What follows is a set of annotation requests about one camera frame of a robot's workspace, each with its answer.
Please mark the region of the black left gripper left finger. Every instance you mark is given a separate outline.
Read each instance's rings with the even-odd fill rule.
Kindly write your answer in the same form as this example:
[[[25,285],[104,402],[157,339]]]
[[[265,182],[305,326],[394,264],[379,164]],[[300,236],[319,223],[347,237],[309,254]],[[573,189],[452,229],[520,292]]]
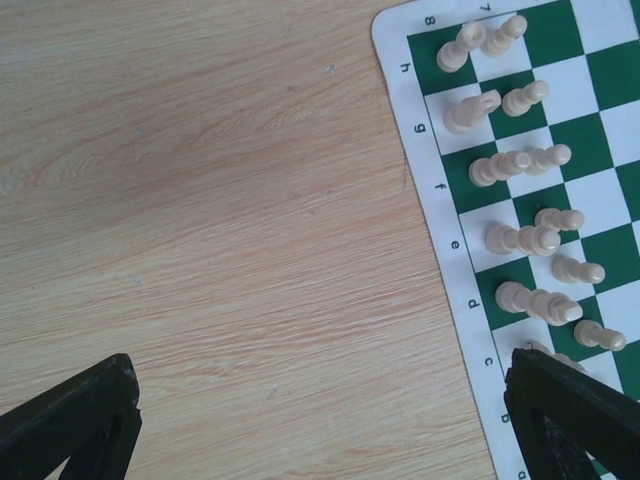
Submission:
[[[141,430],[133,363],[114,354],[1,416],[1,477],[123,479]]]

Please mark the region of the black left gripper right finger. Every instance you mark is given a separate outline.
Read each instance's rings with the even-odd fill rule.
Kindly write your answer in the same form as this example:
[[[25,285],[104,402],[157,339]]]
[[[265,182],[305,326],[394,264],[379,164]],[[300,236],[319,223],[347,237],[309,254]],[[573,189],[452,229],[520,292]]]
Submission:
[[[537,349],[514,349],[504,401],[532,479],[639,477],[639,403]]]

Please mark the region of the green white chess board mat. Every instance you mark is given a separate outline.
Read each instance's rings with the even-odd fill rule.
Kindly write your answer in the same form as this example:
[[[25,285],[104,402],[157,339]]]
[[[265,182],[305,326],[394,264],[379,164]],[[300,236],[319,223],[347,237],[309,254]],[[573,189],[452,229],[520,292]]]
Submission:
[[[486,31],[514,15],[524,35],[499,57],[481,45],[445,73],[438,50],[473,21]],[[430,231],[496,475],[525,479],[503,395],[516,348],[539,346],[579,363],[594,379],[639,395],[639,5],[635,1],[411,1],[381,11],[374,47]],[[472,130],[453,134],[446,111],[463,99],[536,81],[550,93],[524,115],[501,106]],[[542,175],[520,173],[474,185],[471,163],[496,153],[565,144],[571,160]],[[600,284],[563,283],[549,257],[497,255],[485,245],[494,224],[521,228],[544,208],[575,209],[583,226],[562,234],[559,254],[600,264]],[[552,327],[496,303],[506,281],[561,292],[584,316],[621,332],[618,352],[585,347],[571,325]]]

